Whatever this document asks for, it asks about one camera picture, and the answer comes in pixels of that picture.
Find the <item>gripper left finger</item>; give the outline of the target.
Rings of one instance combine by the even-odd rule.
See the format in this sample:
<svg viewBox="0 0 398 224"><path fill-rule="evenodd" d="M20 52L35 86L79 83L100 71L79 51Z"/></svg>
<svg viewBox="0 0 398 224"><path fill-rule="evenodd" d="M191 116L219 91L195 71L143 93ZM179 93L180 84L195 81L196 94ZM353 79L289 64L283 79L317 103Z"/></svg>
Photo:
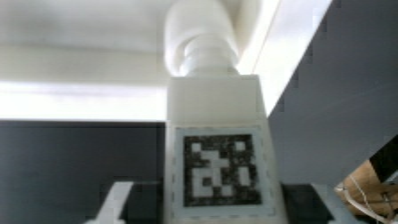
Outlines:
<svg viewBox="0 0 398 224"><path fill-rule="evenodd" d="M95 218L86 221L86 224L124 224L124 220L120 219L120 213L131 187L131 181L115 182L111 184Z"/></svg>

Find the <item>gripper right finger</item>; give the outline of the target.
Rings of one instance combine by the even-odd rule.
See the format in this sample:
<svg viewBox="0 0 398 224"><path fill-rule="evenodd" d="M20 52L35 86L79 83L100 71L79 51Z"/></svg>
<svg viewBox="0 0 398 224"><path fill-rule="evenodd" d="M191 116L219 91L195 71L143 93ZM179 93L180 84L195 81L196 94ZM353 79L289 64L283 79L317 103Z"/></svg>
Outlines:
<svg viewBox="0 0 398 224"><path fill-rule="evenodd" d="M326 222L326 224L365 224L355 219L331 187L323 184L314 184L312 188L331 215L331 220Z"/></svg>

